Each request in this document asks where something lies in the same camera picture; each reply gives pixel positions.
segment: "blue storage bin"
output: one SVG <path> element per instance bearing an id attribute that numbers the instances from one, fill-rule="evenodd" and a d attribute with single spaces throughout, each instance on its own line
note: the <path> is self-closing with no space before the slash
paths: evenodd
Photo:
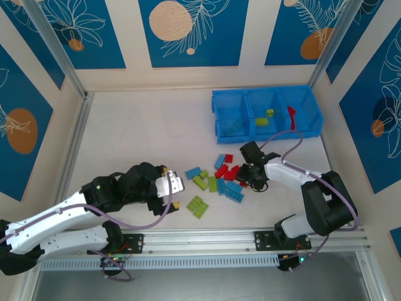
<path id="1" fill-rule="evenodd" d="M 213 91 L 212 111 L 216 115 L 215 132 L 218 144 L 265 141 L 272 135 L 291 128 L 287 106 L 296 110 L 295 129 L 304 137 L 317 137 L 323 128 L 323 115 L 309 85 Z M 257 127 L 255 118 L 274 115 L 269 125 Z M 244 123 L 237 132 L 227 135 L 238 120 Z M 277 139 L 297 139 L 297 134 L 283 134 Z"/>

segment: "lime green block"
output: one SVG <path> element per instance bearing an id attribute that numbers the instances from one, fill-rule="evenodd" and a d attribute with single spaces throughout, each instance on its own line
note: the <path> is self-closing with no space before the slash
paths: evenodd
<path id="1" fill-rule="evenodd" d="M 209 175 L 207 171 L 202 171 L 199 176 L 202 180 L 206 179 L 206 177 Z"/>
<path id="2" fill-rule="evenodd" d="M 216 177 L 208 177 L 207 178 L 207 183 L 209 184 L 209 191 L 211 193 L 216 193 L 217 192 L 217 180 L 216 180 Z"/>
<path id="3" fill-rule="evenodd" d="M 265 127 L 269 125 L 269 120 L 267 118 L 255 118 L 257 127 Z"/>
<path id="4" fill-rule="evenodd" d="M 203 191 L 207 189 L 207 184 L 204 181 L 202 181 L 202 179 L 199 176 L 195 176 L 193 178 L 193 182 L 197 184 L 197 186 L 201 188 Z"/>
<path id="5" fill-rule="evenodd" d="M 202 203 L 202 202 L 203 202 L 203 200 L 202 200 L 200 197 L 195 196 L 195 197 L 192 199 L 192 201 L 189 202 L 189 204 L 187 205 L 187 209 L 188 209 L 190 212 L 194 212 L 195 209 L 196 209 L 196 208 L 199 206 L 199 204 Z"/>
<path id="6" fill-rule="evenodd" d="M 272 108 L 269 108 L 269 109 L 266 111 L 266 115 L 267 115 L 268 117 L 273 117 L 273 115 L 274 115 L 274 110 L 273 110 Z"/>
<path id="7" fill-rule="evenodd" d="M 195 212 L 194 212 L 194 216 L 198 219 L 201 219 L 201 217 L 203 216 L 203 214 L 205 214 L 206 210 L 209 208 L 209 205 L 201 202 L 198 206 L 198 208 L 196 208 Z"/>

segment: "vent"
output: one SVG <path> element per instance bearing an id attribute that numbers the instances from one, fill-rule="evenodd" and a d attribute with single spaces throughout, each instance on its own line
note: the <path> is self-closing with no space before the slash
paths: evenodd
<path id="1" fill-rule="evenodd" d="M 174 256 L 135 257 L 125 262 L 128 270 L 161 270 L 175 268 L 244 268 L 278 267 L 278 256 L 238 255 L 238 256 Z M 100 257 L 53 259 L 42 263 L 41 271 L 93 271 L 100 269 Z"/>

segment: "white table surface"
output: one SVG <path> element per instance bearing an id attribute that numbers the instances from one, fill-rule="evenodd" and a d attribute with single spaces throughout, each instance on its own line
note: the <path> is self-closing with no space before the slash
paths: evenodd
<path id="1" fill-rule="evenodd" d="M 269 181 L 265 193 L 243 189 L 244 199 L 237 204 L 217 193 L 203 192 L 186 180 L 184 172 L 193 167 L 214 172 L 219 154 L 234 155 L 231 167 L 244 163 L 239 152 L 242 144 L 216 143 L 211 95 L 211 89 L 96 92 L 69 195 L 94 177 L 127 172 L 145 161 L 166 165 L 185 181 L 186 190 L 173 198 L 180 202 L 180 210 L 168 214 L 156 227 L 159 229 L 272 227 L 302 212 L 302 196 L 278 182 Z M 295 143 L 271 142 L 264 152 L 283 154 Z M 305 139 L 287 160 L 313 171 L 330 169 L 319 137 Z M 209 205 L 200 220 L 185 208 L 195 195 Z M 157 218 L 146 204 L 128 205 L 112 215 L 134 225 L 149 224 Z"/>

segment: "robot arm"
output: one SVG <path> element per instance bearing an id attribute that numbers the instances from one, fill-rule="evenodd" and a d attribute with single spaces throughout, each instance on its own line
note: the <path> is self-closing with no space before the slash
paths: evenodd
<path id="1" fill-rule="evenodd" d="M 36 216 L 15 223 L 0 221 L 0 237 L 7 237 L 0 243 L 0 269 L 6 275 L 15 275 L 55 255 L 86 250 L 117 250 L 123 245 L 118 225 L 108 221 L 88 230 L 62 232 L 74 224 L 96 218 L 94 212 L 84 207 L 77 206 L 67 211 L 62 208 L 92 205 L 109 213 L 119 211 L 126 204 L 147 203 L 155 215 L 161 215 L 165 209 L 162 198 L 169 194 L 169 181 L 167 176 L 163 176 L 165 173 L 169 174 L 173 194 L 185 189 L 182 179 L 174 172 L 167 171 L 164 166 L 154 167 L 144 162 L 133 166 L 126 174 L 97 177 L 62 203 Z M 171 206 L 169 213 L 175 210 Z M 35 220 L 39 221 L 18 231 Z"/>
<path id="2" fill-rule="evenodd" d="M 336 172 L 301 172 L 302 168 L 287 164 L 286 161 L 282 162 L 278 154 L 265 155 L 255 142 L 244 145 L 240 151 L 247 162 L 238 172 L 237 178 L 240 181 L 245 181 L 257 190 L 268 185 L 268 180 L 279 181 L 303 196 L 305 212 L 289 216 L 274 226 L 278 241 L 312 233 L 326 236 L 353 220 L 351 212 L 341 199 L 310 176 L 312 174 L 333 186 L 357 212 L 341 177 Z"/>

